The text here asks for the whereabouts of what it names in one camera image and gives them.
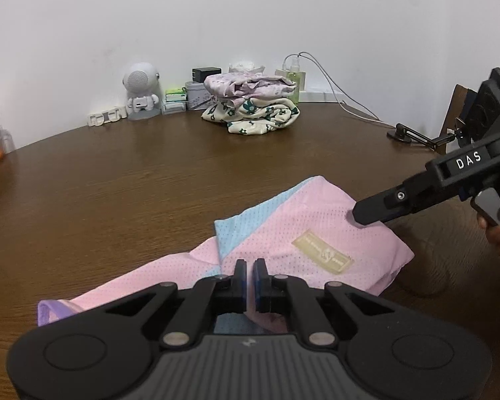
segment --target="astronaut figurine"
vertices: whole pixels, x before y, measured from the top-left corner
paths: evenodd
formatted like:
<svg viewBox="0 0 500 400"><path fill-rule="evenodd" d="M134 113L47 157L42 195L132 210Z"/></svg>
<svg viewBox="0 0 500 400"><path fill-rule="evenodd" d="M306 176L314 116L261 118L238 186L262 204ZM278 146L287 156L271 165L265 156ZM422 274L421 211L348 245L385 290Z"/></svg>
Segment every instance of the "astronaut figurine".
<svg viewBox="0 0 500 400"><path fill-rule="evenodd" d="M128 91L128 119L141 120L157 116L159 106L159 72L150 63L136 63L125 73L122 84Z"/></svg>

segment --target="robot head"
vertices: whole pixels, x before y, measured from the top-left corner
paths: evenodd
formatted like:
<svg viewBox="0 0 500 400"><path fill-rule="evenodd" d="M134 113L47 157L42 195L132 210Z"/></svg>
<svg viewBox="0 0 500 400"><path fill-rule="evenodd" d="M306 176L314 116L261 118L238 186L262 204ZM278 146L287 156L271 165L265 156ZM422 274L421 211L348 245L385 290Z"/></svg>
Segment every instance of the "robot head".
<svg viewBox="0 0 500 400"><path fill-rule="evenodd" d="M154 93L159 79L159 72L150 63L135 63L124 74L122 84L133 95Z"/></svg>

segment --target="clothing label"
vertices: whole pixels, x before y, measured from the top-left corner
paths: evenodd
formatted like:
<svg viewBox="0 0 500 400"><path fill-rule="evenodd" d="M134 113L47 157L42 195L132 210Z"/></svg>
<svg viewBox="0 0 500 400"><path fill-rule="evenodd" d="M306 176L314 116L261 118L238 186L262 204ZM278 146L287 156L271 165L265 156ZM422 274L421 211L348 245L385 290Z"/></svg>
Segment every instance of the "clothing label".
<svg viewBox="0 0 500 400"><path fill-rule="evenodd" d="M331 274L340 274L353 263L351 258L329 246L311 230L297 237L293 245Z"/></svg>

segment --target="charging cable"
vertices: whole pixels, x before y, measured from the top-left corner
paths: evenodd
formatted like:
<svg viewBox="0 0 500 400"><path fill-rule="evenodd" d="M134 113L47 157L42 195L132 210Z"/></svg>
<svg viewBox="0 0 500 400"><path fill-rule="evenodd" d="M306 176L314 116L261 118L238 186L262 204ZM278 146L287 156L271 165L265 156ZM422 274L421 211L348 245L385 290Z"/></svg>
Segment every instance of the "charging cable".
<svg viewBox="0 0 500 400"><path fill-rule="evenodd" d="M369 108L367 108L366 106L364 106L363 104L359 103L358 101L356 101L353 97L351 97L347 92L344 91L344 89L342 89L341 87L339 87L339 85L333 80L333 78L328 74L328 72L324 69L324 67L319 63L319 61L313 56L311 55L310 53L306 52L306 51L301 51L299 52L298 54L289 54L288 56L286 56L283 60L283 63L281 65L281 68L282 70L287 70L287 59L289 57L296 57L297 59L299 57L302 57L302 58L305 58L309 61L312 61L315 66L317 66L320 71L322 72L322 74L324 75L324 78L326 79L326 81L328 81L328 84L329 84L329 87L332 89L332 94L333 94L333 97L335 98L335 100L337 101L337 104L342 108L344 109L344 111L346 111L348 114L351 114L352 116L355 116L357 117L358 119L361 119L361 120L365 120L365 121L368 121L368 122L371 122L371 123L375 123L375 124L380 124L380 125L384 125L384 126L388 126L390 128L394 128L393 125L390 125L382 120L380 120L380 118L375 114L373 113ZM363 117L363 116L360 116L359 114L356 114L350 110L347 110L344 106L345 105L348 105L346 102L344 101L340 101L338 98L337 98L337 95L335 94L335 87L337 87L337 89L339 89L339 92L341 92L342 94L344 94L348 99L350 99L351 101L353 101L354 103L360 105L361 107L363 107L366 111L368 111L369 114L371 114L374 118L371 119L369 117Z"/></svg>

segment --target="brown tabletop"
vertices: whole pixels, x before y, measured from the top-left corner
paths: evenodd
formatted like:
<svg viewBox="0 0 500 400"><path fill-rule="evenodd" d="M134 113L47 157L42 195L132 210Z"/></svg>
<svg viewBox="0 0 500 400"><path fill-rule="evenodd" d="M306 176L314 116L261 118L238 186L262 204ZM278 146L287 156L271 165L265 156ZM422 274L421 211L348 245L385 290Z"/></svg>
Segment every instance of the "brown tabletop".
<svg viewBox="0 0 500 400"><path fill-rule="evenodd" d="M16 398L9 345L36 324L36 304L73 298L210 237L240 213L313 175L360 199L423 170L433 153L332 104L264 136L229 134L199 113L83 127L10 153L0 164L0 400ZM387 298L475 332L500 399L500 261L467 203L450 200L391 228L415 252Z"/></svg>

